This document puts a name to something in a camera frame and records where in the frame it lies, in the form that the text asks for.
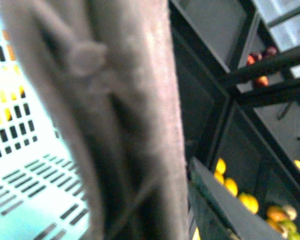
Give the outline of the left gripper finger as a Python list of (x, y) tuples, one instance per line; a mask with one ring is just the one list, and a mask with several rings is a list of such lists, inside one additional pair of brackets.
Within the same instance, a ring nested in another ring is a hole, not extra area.
[(202, 240), (281, 240), (261, 217), (252, 214), (196, 158), (188, 163), (189, 204)]

